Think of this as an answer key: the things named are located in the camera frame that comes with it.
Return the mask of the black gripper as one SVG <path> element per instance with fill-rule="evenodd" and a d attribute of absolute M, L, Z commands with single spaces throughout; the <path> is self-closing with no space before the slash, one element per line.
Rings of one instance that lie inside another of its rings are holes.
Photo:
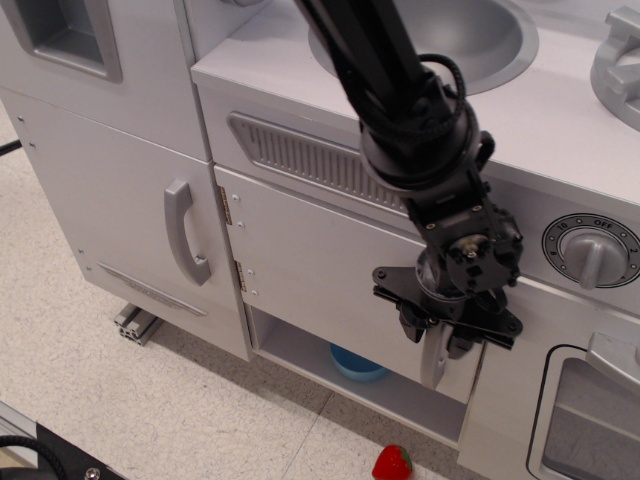
<path fill-rule="evenodd" d="M 427 330 L 446 323 L 452 327 L 447 343 L 451 360 L 459 360 L 476 344 L 490 342 L 505 349 L 523 332 L 522 322 L 506 307 L 490 307 L 464 293 L 436 290 L 426 253 L 414 267 L 380 266 L 372 273 L 373 293 L 393 303 L 409 340 L 419 343 Z"/>

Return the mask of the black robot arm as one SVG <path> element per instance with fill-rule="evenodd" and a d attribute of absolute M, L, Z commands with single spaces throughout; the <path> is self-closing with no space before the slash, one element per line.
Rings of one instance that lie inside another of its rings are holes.
<path fill-rule="evenodd" d="M 448 325 L 455 355 L 473 343 L 511 348 L 523 326 L 505 288 L 519 277 L 523 237 L 482 179 L 495 143 L 479 128 L 459 67 L 418 54 L 390 1 L 299 9 L 358 115 L 364 166 L 401 198 L 425 243 L 415 266 L 375 269 L 375 294 L 396 306 L 412 341 Z"/>

